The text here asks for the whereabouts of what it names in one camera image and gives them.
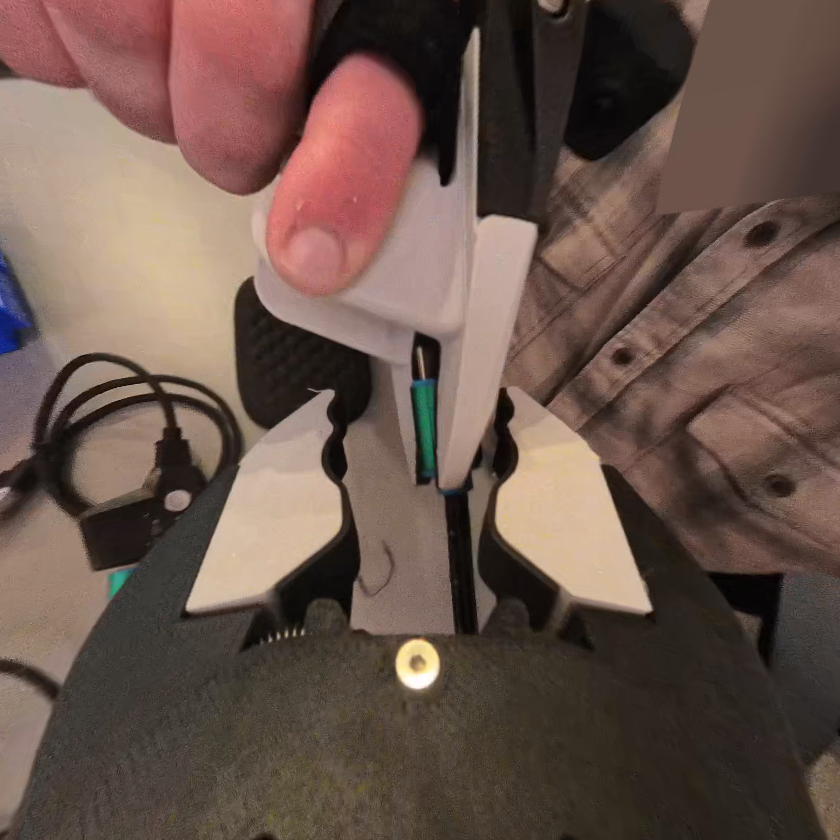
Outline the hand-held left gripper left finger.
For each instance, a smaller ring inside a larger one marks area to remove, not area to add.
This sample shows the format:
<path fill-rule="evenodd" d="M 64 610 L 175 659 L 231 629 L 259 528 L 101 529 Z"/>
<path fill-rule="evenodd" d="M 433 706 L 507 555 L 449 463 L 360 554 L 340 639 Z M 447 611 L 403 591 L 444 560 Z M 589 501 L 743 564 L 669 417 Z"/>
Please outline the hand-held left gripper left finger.
<path fill-rule="evenodd" d="M 358 533 L 343 484 L 346 424 L 321 391 L 242 459 L 186 600 L 190 615 L 270 608 L 304 617 L 318 599 L 351 612 Z"/>

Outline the person's right hand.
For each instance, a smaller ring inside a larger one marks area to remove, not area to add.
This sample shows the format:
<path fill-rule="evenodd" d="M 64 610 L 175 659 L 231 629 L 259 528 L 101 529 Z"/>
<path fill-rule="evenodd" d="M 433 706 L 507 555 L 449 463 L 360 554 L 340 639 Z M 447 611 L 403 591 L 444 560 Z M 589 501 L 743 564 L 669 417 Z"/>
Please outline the person's right hand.
<path fill-rule="evenodd" d="M 313 2 L 2 1 L 2 62 L 87 88 L 176 145 L 206 181 L 257 193 L 282 171 L 266 252 L 301 294 L 350 287 L 388 234 L 424 133 L 403 73 L 344 59 L 305 109 Z"/>

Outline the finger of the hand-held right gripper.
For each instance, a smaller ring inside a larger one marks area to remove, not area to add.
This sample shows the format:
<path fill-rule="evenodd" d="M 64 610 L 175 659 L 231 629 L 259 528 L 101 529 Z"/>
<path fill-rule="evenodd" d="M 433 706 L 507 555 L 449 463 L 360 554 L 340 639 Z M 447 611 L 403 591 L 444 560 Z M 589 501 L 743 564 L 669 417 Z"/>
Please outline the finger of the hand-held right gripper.
<path fill-rule="evenodd" d="M 484 217 L 465 256 L 461 326 L 441 342 L 437 380 L 437 486 L 465 482 L 495 409 L 529 273 L 538 226 L 515 217 Z"/>
<path fill-rule="evenodd" d="M 404 364 L 420 333 L 457 344 L 466 323 L 469 247 L 474 237 L 474 155 L 458 152 L 454 177 L 441 186 L 429 161 L 415 164 L 381 250 L 346 291 L 306 297 L 269 263 L 269 199 L 258 199 L 253 234 L 255 289 L 275 318 L 389 364 Z"/>

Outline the black textured pad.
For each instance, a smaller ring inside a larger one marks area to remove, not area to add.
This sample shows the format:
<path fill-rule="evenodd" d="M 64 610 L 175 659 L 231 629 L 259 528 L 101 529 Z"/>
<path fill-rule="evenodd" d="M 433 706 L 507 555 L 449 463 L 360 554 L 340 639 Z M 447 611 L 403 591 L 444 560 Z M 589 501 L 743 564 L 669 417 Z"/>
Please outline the black textured pad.
<path fill-rule="evenodd" d="M 234 349 L 241 403 L 263 429 L 278 425 L 324 390 L 335 392 L 349 424 L 370 403 L 370 358 L 274 317 L 260 302 L 253 277 L 236 294 Z"/>

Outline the person's torso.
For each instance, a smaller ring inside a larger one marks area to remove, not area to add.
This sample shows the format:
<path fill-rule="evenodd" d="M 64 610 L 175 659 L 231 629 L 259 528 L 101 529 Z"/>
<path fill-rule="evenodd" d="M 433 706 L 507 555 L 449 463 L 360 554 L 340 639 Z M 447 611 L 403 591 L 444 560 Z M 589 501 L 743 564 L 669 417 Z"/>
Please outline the person's torso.
<path fill-rule="evenodd" d="M 561 155 L 507 383 L 708 569 L 838 576 L 838 195 L 659 214 L 672 132 Z"/>

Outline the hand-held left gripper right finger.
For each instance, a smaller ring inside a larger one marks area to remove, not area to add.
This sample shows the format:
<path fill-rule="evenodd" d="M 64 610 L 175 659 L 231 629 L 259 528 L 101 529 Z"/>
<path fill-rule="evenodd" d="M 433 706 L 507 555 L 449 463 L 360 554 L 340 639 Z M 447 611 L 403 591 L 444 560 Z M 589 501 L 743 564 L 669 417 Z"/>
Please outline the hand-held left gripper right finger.
<path fill-rule="evenodd" d="M 500 391 L 477 570 L 529 617 L 653 610 L 598 456 L 517 387 Z"/>

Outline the black hdmi switch box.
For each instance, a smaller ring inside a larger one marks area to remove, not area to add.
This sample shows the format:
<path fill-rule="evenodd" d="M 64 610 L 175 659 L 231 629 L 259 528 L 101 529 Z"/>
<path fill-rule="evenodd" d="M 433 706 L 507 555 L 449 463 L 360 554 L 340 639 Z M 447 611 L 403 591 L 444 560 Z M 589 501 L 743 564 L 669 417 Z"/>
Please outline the black hdmi switch box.
<path fill-rule="evenodd" d="M 91 569 L 111 571 L 142 561 L 206 487 L 205 479 L 142 486 L 82 512 L 77 524 Z"/>

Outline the blue divided plastic bin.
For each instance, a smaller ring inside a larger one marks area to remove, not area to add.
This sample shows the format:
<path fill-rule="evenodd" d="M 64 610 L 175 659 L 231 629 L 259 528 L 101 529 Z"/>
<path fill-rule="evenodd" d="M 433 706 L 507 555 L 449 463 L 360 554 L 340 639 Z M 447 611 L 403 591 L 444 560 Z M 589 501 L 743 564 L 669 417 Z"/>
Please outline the blue divided plastic bin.
<path fill-rule="evenodd" d="M 25 290 L 1 252 L 1 356 L 29 346 L 38 337 L 35 315 Z"/>

